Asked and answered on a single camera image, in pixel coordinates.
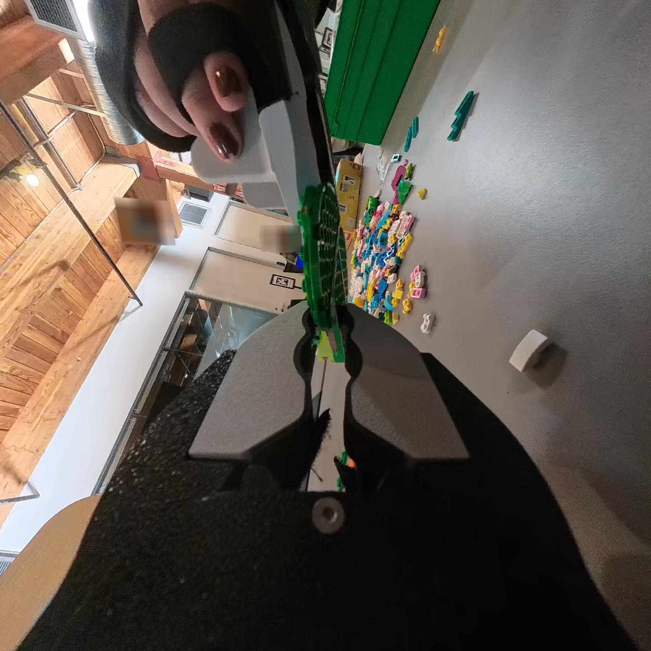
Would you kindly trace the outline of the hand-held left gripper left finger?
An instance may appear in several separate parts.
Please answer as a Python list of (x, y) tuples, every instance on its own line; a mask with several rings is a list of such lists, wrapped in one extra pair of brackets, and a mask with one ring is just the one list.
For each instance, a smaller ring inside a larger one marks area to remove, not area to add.
[(294, 305), (235, 351), (189, 456), (263, 466), (283, 489), (299, 490), (328, 431), (312, 397), (313, 337), (307, 305)]

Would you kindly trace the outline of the wall vent grille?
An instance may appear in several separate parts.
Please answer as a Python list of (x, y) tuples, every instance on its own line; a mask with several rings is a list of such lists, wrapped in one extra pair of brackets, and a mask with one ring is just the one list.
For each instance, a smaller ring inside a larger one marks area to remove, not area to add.
[(211, 207), (188, 200), (183, 201), (178, 207), (178, 214), (182, 224), (203, 229), (211, 214)]

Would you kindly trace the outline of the silver ventilation duct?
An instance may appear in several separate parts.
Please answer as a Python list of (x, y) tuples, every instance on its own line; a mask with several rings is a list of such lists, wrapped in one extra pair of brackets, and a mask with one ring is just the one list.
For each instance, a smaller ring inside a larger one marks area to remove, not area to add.
[(78, 39), (68, 43), (110, 139), (124, 146), (143, 143), (144, 137), (124, 119), (108, 96), (96, 64), (94, 44)]

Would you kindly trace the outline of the pile of colourful lego pieces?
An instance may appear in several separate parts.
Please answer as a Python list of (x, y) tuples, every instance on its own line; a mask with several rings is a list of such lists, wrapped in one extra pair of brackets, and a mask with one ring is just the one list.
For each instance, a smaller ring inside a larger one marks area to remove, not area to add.
[(428, 295), (423, 265), (402, 274), (415, 222), (401, 204), (382, 202), (377, 194), (368, 198), (357, 227), (346, 232), (352, 243), (347, 300), (390, 327)]

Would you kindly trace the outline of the glass partition window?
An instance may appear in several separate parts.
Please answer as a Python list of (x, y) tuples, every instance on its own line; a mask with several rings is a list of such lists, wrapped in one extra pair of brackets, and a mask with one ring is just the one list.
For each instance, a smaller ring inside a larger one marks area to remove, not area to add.
[[(294, 305), (307, 304), (296, 301)], [(172, 415), (173, 406), (183, 407), (181, 434), (191, 434), (189, 448), (183, 455), (190, 458), (191, 444), (235, 351), (257, 329), (290, 308), (272, 315), (205, 296), (185, 298), (173, 322), (174, 328), (168, 332), (165, 346), (159, 349), (159, 359), (137, 395), (94, 493), (108, 489), (118, 464), (129, 451), (136, 451), (136, 443), (145, 443), (144, 432), (149, 425)]]

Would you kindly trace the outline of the pale round board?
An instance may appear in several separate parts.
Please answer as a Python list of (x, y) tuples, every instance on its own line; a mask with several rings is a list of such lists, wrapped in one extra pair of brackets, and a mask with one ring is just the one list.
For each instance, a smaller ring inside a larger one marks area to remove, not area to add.
[(101, 495), (50, 518), (1, 575), (1, 649), (16, 650), (58, 591), (74, 562)]

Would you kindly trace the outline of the metal ceiling vent grille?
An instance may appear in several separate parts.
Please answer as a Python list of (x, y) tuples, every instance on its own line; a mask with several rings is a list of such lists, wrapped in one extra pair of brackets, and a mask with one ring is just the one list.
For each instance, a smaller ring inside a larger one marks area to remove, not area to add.
[(93, 42), (87, 1), (24, 1), (35, 23), (67, 38)]

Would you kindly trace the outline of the black metal rail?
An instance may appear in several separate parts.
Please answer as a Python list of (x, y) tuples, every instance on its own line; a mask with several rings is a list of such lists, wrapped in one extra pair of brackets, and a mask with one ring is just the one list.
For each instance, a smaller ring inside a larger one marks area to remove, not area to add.
[(14, 505), (19, 502), (26, 502), (29, 500), (36, 500), (40, 497), (40, 492), (36, 486), (31, 482), (27, 481), (23, 486), (23, 489), (19, 495), (13, 497), (3, 498), (0, 501), (1, 506)]
[(100, 242), (100, 240), (97, 238), (95, 233), (92, 231), (86, 220), (83, 218), (79, 210), (77, 209), (77, 206), (72, 202), (72, 200), (69, 198), (69, 195), (66, 193), (64, 188), (61, 186), (59, 181), (55, 178), (55, 175), (50, 171), (50, 168), (47, 166), (47, 163), (42, 159), (42, 157), (39, 155), (36, 147), (34, 144), (31, 143), (30, 139), (28, 136), (25, 134), (25, 132), (22, 130), (21, 126), (18, 124), (18, 121), (14, 118), (13, 114), (11, 113), (11, 110), (8, 108), (8, 106), (5, 104), (3, 100), (1, 100), (1, 113), (4, 116), (4, 118), (7, 119), (8, 123), (10, 126), (13, 128), (17, 136), (22, 140), (24, 145), (27, 147), (28, 153), (31, 155), (35, 166), (39, 167), (44, 171), (44, 174), (46, 175), (47, 178), (53, 183), (53, 186), (61, 196), (61, 199), (64, 201), (65, 205), (69, 208), (69, 210), (72, 212), (74, 217), (77, 219), (78, 223), (83, 227), (84, 231), (88, 234), (90, 237), (91, 241), (93, 241), (100, 252), (102, 253), (103, 257), (107, 260), (107, 262), (110, 264), (111, 268), (113, 271), (117, 274), (119, 280), (123, 283), (123, 285), (126, 287), (128, 290), (131, 298), (137, 302), (139, 306), (143, 306), (142, 300), (138, 297), (137, 293), (135, 290), (132, 288), (130, 283), (127, 281), (126, 277), (123, 275), (123, 273), (120, 271), (118, 268), (116, 262), (111, 258), (110, 254), (108, 251), (105, 249), (103, 244)]

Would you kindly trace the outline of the yellow lego set box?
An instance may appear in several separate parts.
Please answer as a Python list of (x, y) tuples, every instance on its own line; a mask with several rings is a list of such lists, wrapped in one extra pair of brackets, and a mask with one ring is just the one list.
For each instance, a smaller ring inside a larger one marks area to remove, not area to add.
[(362, 183), (362, 164), (342, 158), (335, 174), (335, 191), (338, 202), (340, 225), (352, 232), (357, 227), (357, 212)]

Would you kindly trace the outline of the large teal lego piece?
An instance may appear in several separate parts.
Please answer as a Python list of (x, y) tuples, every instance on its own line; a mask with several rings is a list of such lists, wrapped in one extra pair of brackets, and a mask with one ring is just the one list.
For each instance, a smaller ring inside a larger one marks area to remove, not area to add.
[(476, 93), (474, 91), (468, 91), (454, 111), (454, 121), (451, 124), (451, 131), (447, 136), (448, 141), (454, 142), (460, 137), (461, 131), (468, 118), (469, 111), (475, 101), (475, 95)]

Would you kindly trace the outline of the white curved lego brick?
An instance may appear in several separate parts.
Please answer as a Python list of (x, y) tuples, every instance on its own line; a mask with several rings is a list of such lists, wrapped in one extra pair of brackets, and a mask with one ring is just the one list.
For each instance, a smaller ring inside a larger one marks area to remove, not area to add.
[(509, 363), (518, 372), (524, 373), (535, 366), (550, 344), (550, 340), (537, 330), (530, 330), (518, 343), (509, 358)]

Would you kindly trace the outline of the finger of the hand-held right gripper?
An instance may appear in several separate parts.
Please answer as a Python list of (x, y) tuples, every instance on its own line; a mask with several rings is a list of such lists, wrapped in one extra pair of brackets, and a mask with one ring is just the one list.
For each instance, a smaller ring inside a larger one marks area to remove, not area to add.
[(216, 157), (208, 143), (198, 138), (191, 147), (191, 167), (202, 181), (212, 184), (277, 183), (259, 124), (254, 96), (237, 115), (243, 135), (240, 156), (230, 161)]
[(305, 99), (277, 102), (260, 113), (249, 101), (244, 113), (246, 154), (262, 156), (260, 170), (244, 181), (244, 199), (264, 210), (300, 211), (305, 190), (321, 183)]

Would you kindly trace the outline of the green storage box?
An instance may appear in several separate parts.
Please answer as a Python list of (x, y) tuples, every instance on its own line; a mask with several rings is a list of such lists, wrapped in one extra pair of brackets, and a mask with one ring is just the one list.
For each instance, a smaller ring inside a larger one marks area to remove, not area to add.
[(343, 1), (323, 97), (330, 135), (380, 145), (439, 1)]

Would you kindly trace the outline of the wooden beam with red label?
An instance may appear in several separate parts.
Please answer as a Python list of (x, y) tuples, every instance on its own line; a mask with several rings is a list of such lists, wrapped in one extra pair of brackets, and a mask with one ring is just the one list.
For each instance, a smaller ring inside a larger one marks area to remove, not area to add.
[(186, 186), (213, 191), (231, 199), (245, 202), (240, 183), (209, 183), (201, 180), (190, 165), (171, 158), (166, 151), (158, 150), (153, 157), (158, 175), (168, 181), (182, 183)]

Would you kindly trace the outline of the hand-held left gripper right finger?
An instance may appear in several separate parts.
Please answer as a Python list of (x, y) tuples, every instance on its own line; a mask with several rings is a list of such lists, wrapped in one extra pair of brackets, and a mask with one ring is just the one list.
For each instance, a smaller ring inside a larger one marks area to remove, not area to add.
[(379, 490), (396, 477), (452, 468), (469, 452), (421, 352), (399, 331), (355, 305), (338, 309), (349, 380), (344, 450), (347, 490)]

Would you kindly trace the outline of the green lego model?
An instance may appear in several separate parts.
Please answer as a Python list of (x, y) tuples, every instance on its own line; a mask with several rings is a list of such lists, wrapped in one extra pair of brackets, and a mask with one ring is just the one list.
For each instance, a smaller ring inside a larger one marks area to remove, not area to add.
[(297, 223), (302, 238), (302, 289), (315, 328), (313, 344), (320, 360), (345, 363), (346, 333), (339, 317), (348, 294), (346, 249), (332, 183), (305, 189)]

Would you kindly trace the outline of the person's right hand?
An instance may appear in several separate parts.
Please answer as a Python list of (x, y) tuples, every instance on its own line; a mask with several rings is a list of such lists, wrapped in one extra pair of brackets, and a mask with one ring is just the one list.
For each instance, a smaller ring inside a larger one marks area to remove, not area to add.
[(169, 89), (163, 67), (151, 49), (151, 33), (162, 20), (199, 7), (218, 6), (246, 24), (252, 36), (260, 27), (260, 1), (129, 1), (130, 59), (126, 101), (143, 135), (158, 146), (173, 145), (186, 151), (203, 139), (216, 157), (232, 162), (243, 150), (238, 121), (249, 96), (249, 74), (238, 55), (212, 45), (191, 63), (180, 94)]

